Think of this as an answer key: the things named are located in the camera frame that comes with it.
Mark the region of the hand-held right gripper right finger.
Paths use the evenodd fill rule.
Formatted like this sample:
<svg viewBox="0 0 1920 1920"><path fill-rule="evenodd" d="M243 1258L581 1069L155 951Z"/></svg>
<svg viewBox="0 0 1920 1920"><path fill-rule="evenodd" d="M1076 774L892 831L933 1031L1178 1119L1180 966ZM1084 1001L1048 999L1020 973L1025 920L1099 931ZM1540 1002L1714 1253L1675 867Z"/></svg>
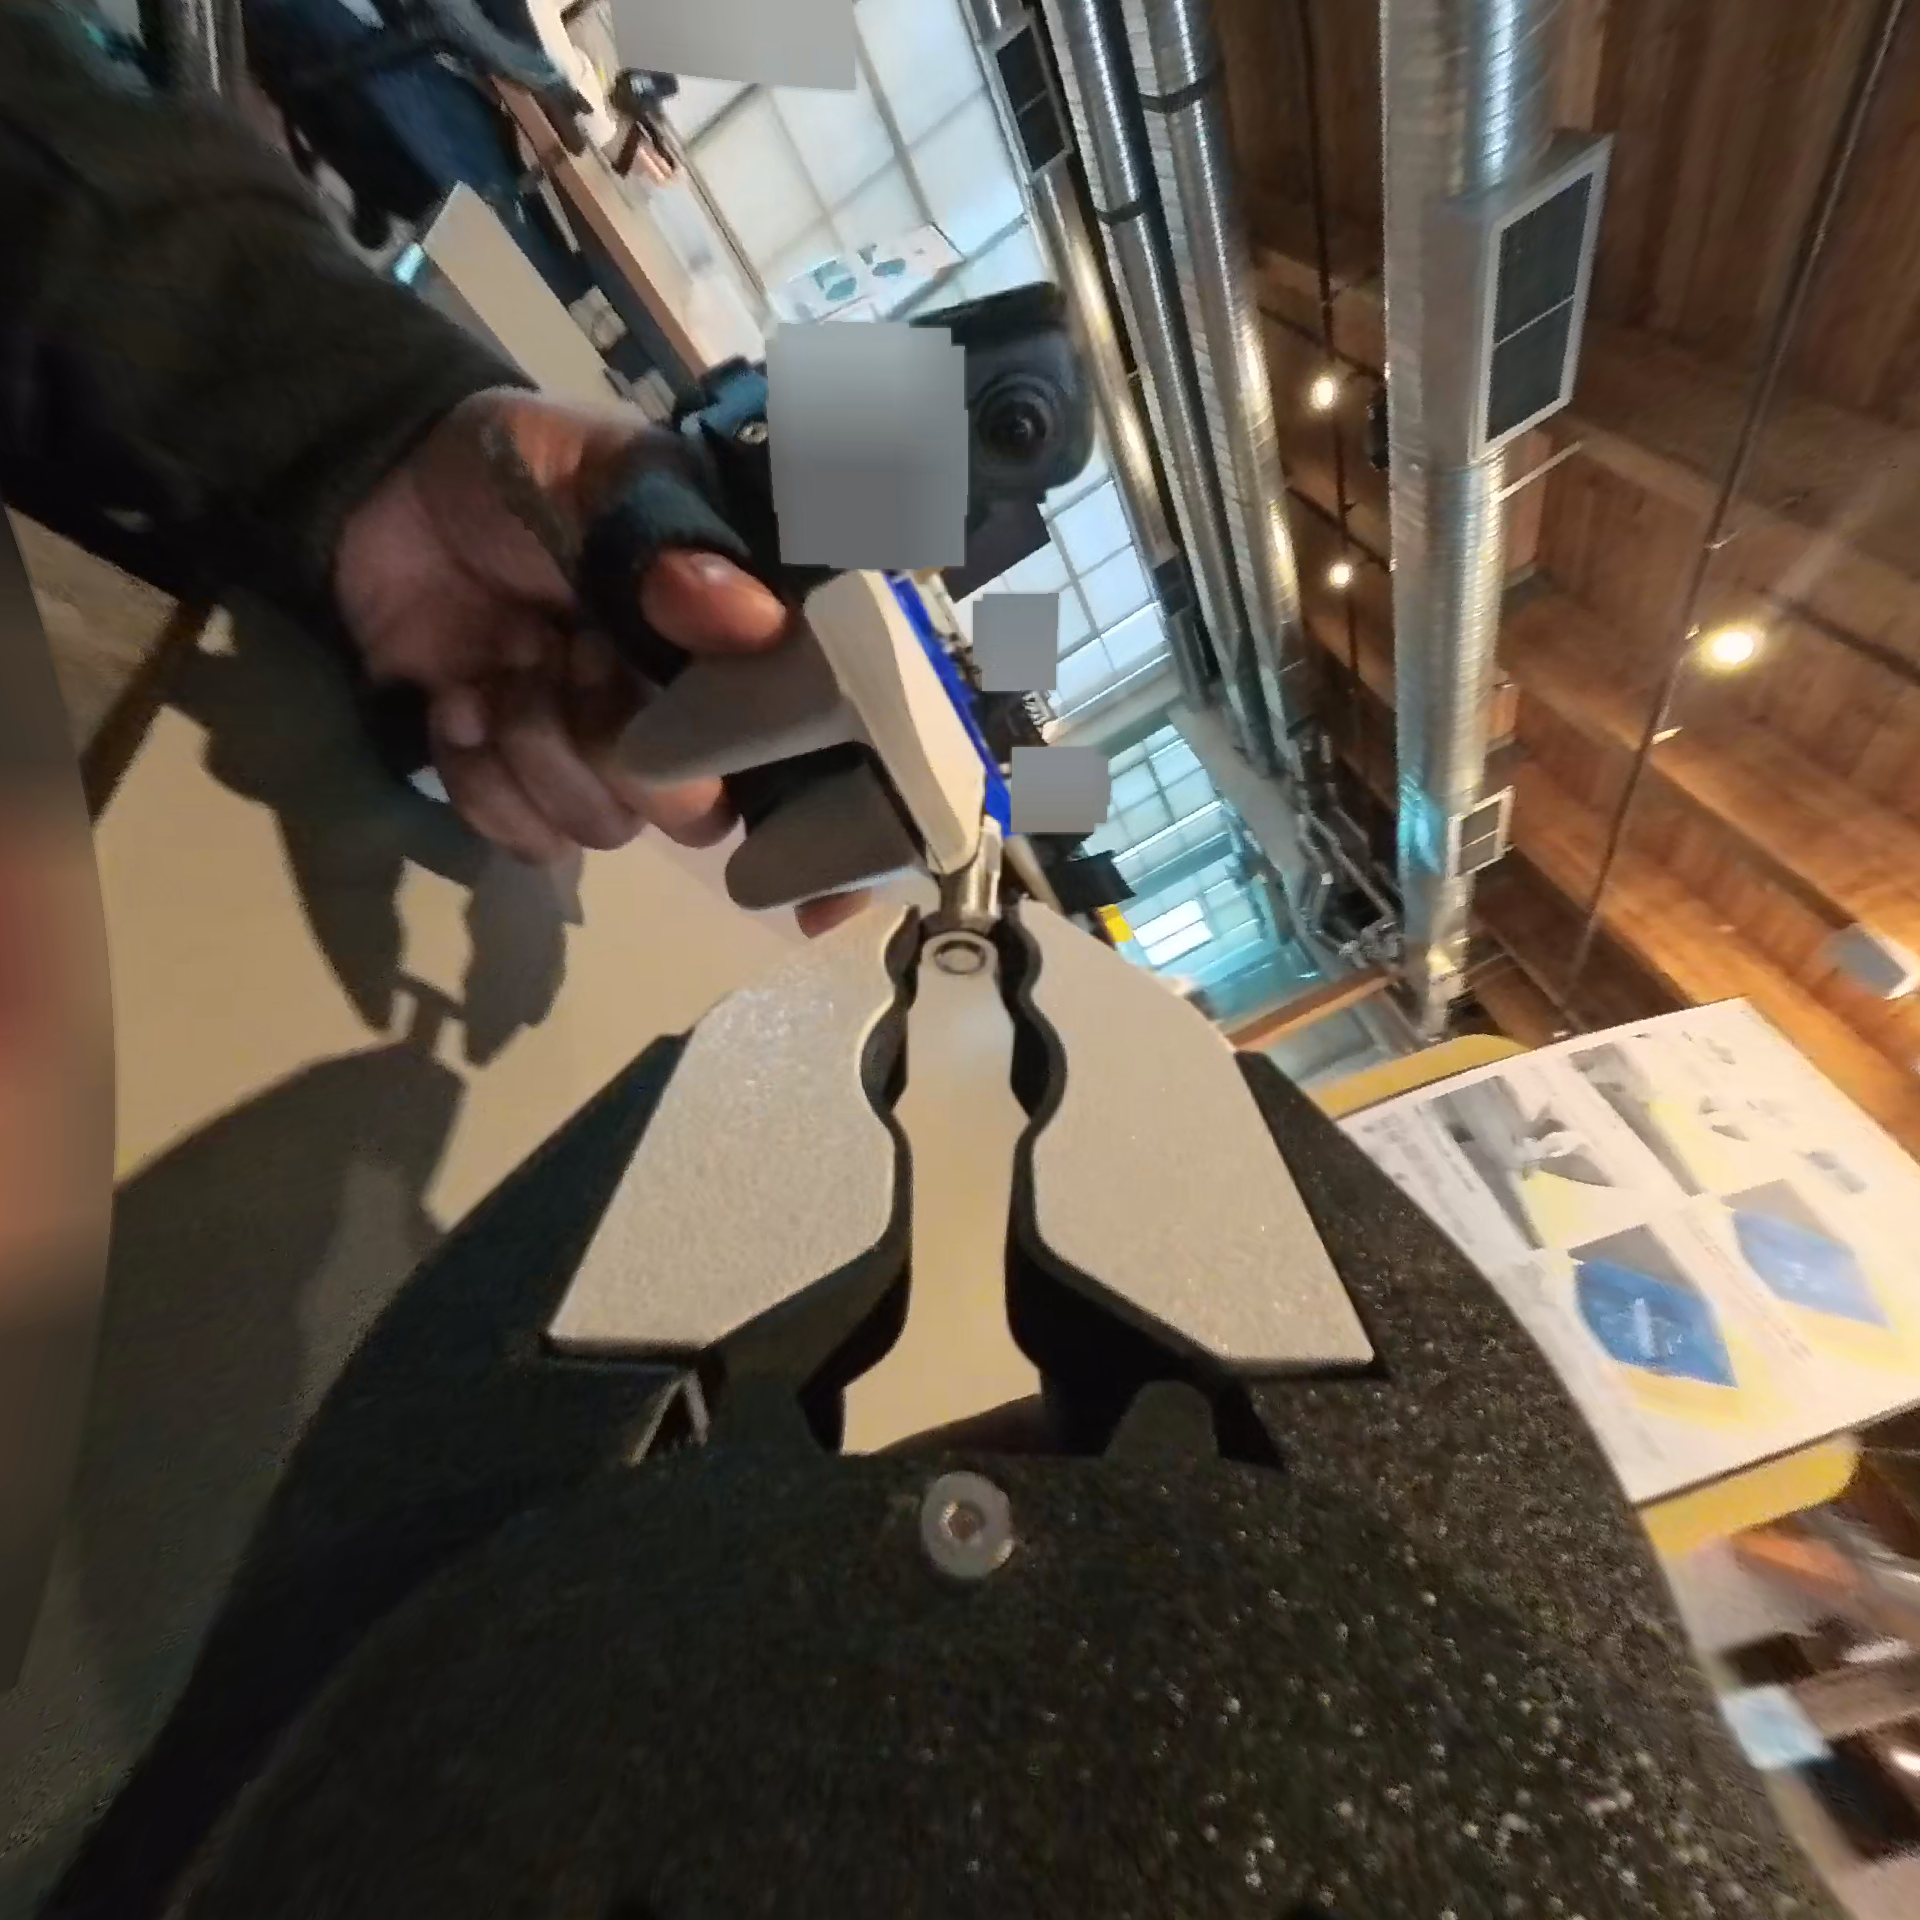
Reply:
<svg viewBox="0 0 1920 1920"><path fill-rule="evenodd" d="M1339 1376L1376 1347L1236 1048L1043 905L1007 909L1009 1305L1048 1368L1136 1346L1205 1379Z"/></svg>

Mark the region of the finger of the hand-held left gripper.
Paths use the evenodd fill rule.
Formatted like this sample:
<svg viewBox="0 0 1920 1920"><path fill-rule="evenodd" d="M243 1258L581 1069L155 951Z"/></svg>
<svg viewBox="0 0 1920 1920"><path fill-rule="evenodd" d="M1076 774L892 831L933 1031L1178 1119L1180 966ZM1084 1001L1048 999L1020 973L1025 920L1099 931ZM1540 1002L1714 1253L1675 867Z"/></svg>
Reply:
<svg viewBox="0 0 1920 1920"><path fill-rule="evenodd" d="M853 730L901 801L927 870L943 879L976 850L987 768L975 754L887 571L840 571L802 601Z"/></svg>

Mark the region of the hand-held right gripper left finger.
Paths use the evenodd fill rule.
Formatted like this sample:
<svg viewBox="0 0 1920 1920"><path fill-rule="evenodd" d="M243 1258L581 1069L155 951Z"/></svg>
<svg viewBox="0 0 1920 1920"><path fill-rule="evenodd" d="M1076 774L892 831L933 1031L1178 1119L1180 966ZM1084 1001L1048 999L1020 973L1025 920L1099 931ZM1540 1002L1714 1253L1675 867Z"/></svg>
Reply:
<svg viewBox="0 0 1920 1920"><path fill-rule="evenodd" d="M551 1321L563 1352L714 1350L881 1246L899 1143L868 1045L916 920L871 905L689 1031Z"/></svg>

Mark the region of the blue plastic bin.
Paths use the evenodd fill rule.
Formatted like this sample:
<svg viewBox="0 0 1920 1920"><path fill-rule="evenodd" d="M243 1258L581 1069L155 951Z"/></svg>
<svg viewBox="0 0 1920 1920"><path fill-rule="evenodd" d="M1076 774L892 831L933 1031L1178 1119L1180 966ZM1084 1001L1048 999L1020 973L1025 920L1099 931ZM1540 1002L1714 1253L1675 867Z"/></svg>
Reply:
<svg viewBox="0 0 1920 1920"><path fill-rule="evenodd" d="M1003 839L1015 839L1015 754L1048 744L1037 697L1031 691L991 691L981 685L972 640L962 631L945 587L915 574L885 575L913 633L929 655L935 679L955 709L975 754L987 768L984 808Z"/></svg>

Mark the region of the steel bolt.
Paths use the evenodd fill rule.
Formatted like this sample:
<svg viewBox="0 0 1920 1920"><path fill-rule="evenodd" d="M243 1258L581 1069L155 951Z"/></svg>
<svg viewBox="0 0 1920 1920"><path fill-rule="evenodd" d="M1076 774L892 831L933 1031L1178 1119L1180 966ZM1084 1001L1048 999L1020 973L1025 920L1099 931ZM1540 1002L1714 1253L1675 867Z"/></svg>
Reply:
<svg viewBox="0 0 1920 1920"><path fill-rule="evenodd" d="M945 975L991 975L999 963L1003 833L994 815L978 827L965 867L939 879L939 903L922 920L922 961Z"/></svg>

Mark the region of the person's left forearm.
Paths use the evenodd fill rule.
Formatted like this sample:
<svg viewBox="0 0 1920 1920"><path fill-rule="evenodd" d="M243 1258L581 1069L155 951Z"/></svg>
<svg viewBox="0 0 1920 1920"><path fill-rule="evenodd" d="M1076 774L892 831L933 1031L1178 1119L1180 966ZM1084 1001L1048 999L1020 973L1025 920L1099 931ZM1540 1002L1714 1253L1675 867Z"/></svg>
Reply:
<svg viewBox="0 0 1920 1920"><path fill-rule="evenodd" d="M312 607L437 422L529 387L244 125L137 87L72 7L5 3L9 507L75 544L133 513L165 584Z"/></svg>

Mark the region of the person's left hand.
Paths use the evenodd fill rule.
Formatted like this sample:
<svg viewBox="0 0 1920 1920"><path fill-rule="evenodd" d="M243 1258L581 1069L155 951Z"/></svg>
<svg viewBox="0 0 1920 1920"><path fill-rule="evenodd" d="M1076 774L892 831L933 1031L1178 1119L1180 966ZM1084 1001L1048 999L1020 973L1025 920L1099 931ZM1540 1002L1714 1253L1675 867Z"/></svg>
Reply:
<svg viewBox="0 0 1920 1920"><path fill-rule="evenodd" d="M331 593L357 654L373 681L423 697L449 801L520 862L618 850L649 827L711 847L736 825L721 779L647 784L625 765L644 681L571 584L618 485L675 453L633 410L480 391L343 522Z"/></svg>

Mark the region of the white instruction poster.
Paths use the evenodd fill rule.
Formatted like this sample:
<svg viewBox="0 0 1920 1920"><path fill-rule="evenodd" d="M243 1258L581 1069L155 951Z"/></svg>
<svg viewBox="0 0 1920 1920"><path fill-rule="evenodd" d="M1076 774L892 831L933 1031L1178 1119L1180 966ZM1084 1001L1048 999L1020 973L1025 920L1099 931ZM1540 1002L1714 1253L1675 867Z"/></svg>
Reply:
<svg viewBox="0 0 1920 1920"><path fill-rule="evenodd" d="M1643 1512L1915 1410L1915 1159L1747 999L1345 1128L1499 1289Z"/></svg>

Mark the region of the metal ventilation duct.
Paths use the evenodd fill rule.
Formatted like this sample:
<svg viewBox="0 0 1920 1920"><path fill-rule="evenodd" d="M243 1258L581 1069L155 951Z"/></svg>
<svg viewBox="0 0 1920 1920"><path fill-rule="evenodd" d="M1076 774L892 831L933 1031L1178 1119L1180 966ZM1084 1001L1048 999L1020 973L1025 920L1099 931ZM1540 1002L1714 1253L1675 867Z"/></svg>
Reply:
<svg viewBox="0 0 1920 1920"><path fill-rule="evenodd" d="M1612 138L1563 125L1570 3L1381 3L1383 395L1402 991L1465 990L1504 602L1504 455L1572 393Z"/></svg>

